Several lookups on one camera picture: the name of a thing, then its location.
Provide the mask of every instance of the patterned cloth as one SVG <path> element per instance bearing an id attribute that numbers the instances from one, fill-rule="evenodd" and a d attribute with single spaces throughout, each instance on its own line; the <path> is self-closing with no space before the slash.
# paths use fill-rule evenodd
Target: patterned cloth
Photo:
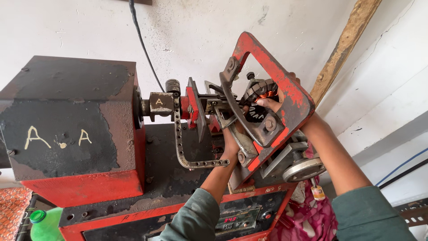
<path id="1" fill-rule="evenodd" d="M 26 187 L 0 189 L 0 241 L 14 241 L 25 209 L 30 205 L 31 190 Z"/>
<path id="2" fill-rule="evenodd" d="M 331 241 L 336 235 L 337 220 L 326 197 L 316 201 L 311 184 L 305 183 L 305 202 L 290 201 L 275 228 L 270 233 L 271 241 Z"/>

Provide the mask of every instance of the control panel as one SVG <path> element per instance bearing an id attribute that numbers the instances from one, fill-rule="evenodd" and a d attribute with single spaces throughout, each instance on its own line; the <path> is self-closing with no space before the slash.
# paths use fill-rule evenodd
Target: control panel
<path id="1" fill-rule="evenodd" d="M 259 211 L 260 208 L 255 208 L 238 212 L 233 216 L 221 217 L 215 226 L 216 235 L 236 230 L 255 228 Z"/>

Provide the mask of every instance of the red digital number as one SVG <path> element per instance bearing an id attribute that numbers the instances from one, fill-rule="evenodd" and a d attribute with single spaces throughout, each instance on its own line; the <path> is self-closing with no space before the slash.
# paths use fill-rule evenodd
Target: red digital number
<path id="1" fill-rule="evenodd" d="M 232 222 L 232 221 L 235 221 L 235 220 L 236 220 L 236 217 L 230 217 L 230 218 L 225 218 L 224 222 L 227 223 L 227 222 Z"/>

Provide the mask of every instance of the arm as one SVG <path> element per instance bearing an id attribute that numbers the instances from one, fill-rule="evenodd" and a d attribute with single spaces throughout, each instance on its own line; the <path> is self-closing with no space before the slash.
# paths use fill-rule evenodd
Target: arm
<path id="1" fill-rule="evenodd" d="M 238 131 L 243 128 L 235 124 Z M 214 240 L 215 226 L 220 218 L 219 204 L 230 175 L 238 162 L 239 147 L 228 129 L 223 130 L 225 148 L 221 159 L 229 159 L 227 167 L 215 167 L 184 207 L 180 208 L 170 224 L 161 233 L 163 241 Z"/>
<path id="2" fill-rule="evenodd" d="M 281 102 L 280 96 L 280 102 L 262 99 L 257 104 L 276 112 Z M 314 113 L 300 130 L 316 148 L 336 189 L 338 197 L 332 207 L 339 223 L 339 240 L 415 240 L 404 219 L 371 184 L 318 114 Z"/>

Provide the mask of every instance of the green sleeve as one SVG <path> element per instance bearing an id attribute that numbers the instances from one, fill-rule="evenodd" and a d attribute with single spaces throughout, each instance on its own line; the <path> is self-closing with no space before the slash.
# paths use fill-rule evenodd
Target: green sleeve
<path id="1" fill-rule="evenodd" d="M 375 186 L 344 193 L 332 201 L 340 241 L 412 240 L 405 220 Z"/>
<path id="2" fill-rule="evenodd" d="M 213 241 L 220 209 L 214 197 L 198 188 L 161 232 L 162 241 Z"/>

